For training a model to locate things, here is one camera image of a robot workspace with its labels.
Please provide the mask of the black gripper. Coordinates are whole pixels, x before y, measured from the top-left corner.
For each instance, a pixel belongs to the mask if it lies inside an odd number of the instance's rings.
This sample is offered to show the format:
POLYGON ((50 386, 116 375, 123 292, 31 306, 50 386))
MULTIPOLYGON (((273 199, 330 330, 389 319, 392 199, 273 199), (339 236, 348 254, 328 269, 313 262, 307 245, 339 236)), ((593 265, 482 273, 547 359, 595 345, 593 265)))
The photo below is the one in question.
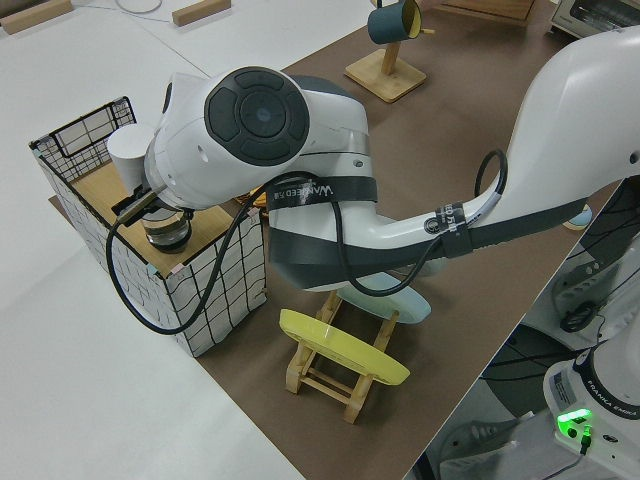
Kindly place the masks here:
MULTIPOLYGON (((154 200, 157 193, 144 185, 134 189, 133 197, 127 197, 112 207, 114 214, 134 214, 141 209, 140 200, 154 200)), ((176 213, 176 222, 180 225, 189 224, 194 217, 194 210, 185 208, 176 213)))

